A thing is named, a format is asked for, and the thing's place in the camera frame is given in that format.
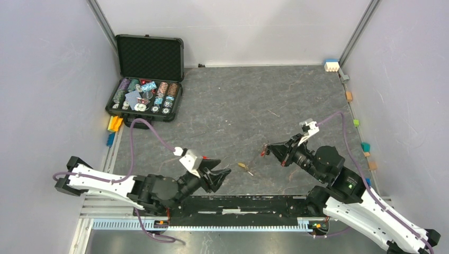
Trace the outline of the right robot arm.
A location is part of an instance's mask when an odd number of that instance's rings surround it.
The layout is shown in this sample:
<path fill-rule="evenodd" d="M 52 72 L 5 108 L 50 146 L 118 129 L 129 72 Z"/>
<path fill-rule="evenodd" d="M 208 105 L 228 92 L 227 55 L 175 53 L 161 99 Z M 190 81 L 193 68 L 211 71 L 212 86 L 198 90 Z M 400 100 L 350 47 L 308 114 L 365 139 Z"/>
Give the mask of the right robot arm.
<path fill-rule="evenodd" d="M 421 228 L 385 202 L 365 179 L 344 166 L 345 158 L 332 146 L 310 151 L 301 134 L 271 143 L 261 155 L 273 154 L 283 167 L 298 165 L 322 183 L 306 198 L 313 216 L 337 219 L 375 242 L 387 253 L 433 253 L 441 234 Z"/>

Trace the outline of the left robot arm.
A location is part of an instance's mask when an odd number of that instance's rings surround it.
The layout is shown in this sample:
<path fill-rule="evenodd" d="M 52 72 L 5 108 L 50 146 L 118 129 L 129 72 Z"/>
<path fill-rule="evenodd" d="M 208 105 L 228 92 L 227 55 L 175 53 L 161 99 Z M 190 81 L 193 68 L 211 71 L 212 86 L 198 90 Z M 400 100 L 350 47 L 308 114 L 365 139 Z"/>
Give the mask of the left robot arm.
<path fill-rule="evenodd" d="M 92 194 L 126 202 L 136 209 L 135 215 L 164 216 L 168 210 L 182 206 L 183 202 L 203 189 L 207 193 L 216 192 L 230 168 L 215 169 L 219 159 L 203 157 L 196 176 L 187 171 L 178 179 L 163 175 L 115 175 L 94 170 L 81 158 L 72 156 L 67 163 L 67 171 L 53 175 L 55 189 L 72 196 Z"/>

